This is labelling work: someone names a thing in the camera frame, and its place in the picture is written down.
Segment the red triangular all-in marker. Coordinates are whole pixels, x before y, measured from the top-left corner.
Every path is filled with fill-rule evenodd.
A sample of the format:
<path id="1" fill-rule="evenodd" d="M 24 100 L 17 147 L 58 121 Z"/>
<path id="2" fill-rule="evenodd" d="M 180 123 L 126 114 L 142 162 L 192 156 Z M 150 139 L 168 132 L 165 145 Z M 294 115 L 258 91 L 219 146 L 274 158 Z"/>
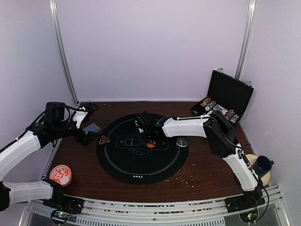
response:
<path id="1" fill-rule="evenodd" d="M 102 135 L 98 144 L 103 145 L 103 144 L 110 143 L 110 142 L 111 141 L 106 136 Z"/>

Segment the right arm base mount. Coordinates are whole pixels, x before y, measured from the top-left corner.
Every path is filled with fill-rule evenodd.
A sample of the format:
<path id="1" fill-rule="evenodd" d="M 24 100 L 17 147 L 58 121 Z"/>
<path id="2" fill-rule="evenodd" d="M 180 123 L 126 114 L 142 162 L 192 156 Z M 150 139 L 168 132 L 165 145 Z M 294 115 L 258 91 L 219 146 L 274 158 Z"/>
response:
<path id="1" fill-rule="evenodd" d="M 255 223 L 258 220 L 258 206 L 265 204 L 261 190 L 243 192 L 242 195 L 226 198 L 224 201 L 227 212 L 238 212 L 240 219 L 247 224 Z"/>

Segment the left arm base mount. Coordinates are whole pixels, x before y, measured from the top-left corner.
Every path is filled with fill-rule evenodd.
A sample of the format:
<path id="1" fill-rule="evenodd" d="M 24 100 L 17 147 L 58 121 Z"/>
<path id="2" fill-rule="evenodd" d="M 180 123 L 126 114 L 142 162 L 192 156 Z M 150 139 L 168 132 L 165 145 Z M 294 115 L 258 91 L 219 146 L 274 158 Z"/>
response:
<path id="1" fill-rule="evenodd" d="M 80 214 L 83 209 L 84 200 L 64 195 L 63 186 L 53 180 L 43 179 L 53 189 L 52 198 L 43 199 L 43 205 L 53 208 L 50 219 L 58 226 L 65 224 L 72 214 Z"/>

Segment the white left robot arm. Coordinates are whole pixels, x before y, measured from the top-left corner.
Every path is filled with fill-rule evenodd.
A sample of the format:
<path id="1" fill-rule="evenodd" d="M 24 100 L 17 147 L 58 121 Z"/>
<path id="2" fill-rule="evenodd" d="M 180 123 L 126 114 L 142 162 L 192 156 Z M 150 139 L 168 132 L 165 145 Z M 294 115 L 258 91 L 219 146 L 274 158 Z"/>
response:
<path id="1" fill-rule="evenodd" d="M 34 200 L 49 200 L 57 209 L 67 206 L 67 197 L 63 186 L 51 179 L 37 182 L 5 182 L 4 177 L 23 159 L 42 149 L 47 144 L 61 138 L 74 137 L 77 143 L 87 146 L 100 133 L 84 131 L 81 124 L 86 122 L 89 113 L 83 110 L 75 112 L 68 121 L 50 120 L 33 123 L 11 144 L 0 151 L 0 209 L 4 211 L 10 205 Z"/>

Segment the yellow big blind button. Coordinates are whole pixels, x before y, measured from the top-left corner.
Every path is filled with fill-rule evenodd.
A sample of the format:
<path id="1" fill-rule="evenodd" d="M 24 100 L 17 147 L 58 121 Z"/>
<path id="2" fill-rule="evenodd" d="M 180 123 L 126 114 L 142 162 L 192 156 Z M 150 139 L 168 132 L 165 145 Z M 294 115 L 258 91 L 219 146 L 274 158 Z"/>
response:
<path id="1" fill-rule="evenodd" d="M 146 145 L 149 148 L 154 148 L 156 146 L 156 142 L 155 141 L 150 141 L 150 142 L 146 143 Z"/>

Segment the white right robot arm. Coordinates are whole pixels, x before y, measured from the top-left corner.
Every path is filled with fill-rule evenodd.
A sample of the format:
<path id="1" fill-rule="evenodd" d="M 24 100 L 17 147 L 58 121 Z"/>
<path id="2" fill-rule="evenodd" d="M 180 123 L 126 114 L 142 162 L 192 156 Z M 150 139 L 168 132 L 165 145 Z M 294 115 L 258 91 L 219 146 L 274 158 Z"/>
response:
<path id="1" fill-rule="evenodd" d="M 143 111 L 134 122 L 139 129 L 136 134 L 141 145 L 156 144 L 167 137 L 204 137 L 208 140 L 211 152 L 222 158 L 239 180 L 242 190 L 247 192 L 241 197 L 241 204 L 250 208 L 259 200 L 256 190 L 261 190 L 262 181 L 252 169 L 245 155 L 237 133 L 231 123 L 217 110 L 195 117 L 154 118 Z"/>

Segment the clear round dealer button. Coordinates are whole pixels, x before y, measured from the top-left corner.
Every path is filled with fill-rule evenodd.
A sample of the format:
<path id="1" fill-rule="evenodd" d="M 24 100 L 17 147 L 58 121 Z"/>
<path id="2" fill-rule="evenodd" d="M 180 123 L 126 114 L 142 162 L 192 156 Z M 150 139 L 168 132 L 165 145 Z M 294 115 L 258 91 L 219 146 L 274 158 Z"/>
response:
<path id="1" fill-rule="evenodd" d="M 179 137 L 176 141 L 176 144 L 179 147 L 187 147 L 188 146 L 188 140 L 185 137 Z"/>

